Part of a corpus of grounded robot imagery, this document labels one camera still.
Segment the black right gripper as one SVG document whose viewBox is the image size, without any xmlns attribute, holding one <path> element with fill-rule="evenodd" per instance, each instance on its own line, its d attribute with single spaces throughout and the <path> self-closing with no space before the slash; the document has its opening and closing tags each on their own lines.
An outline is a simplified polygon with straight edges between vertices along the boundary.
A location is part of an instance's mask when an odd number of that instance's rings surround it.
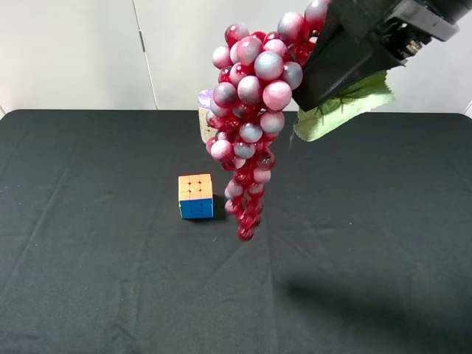
<svg viewBox="0 0 472 354">
<path fill-rule="evenodd" d="M 370 75 L 402 66 L 432 39 L 446 42 L 470 1 L 332 1 L 294 99 L 319 107 Z"/>
</svg>

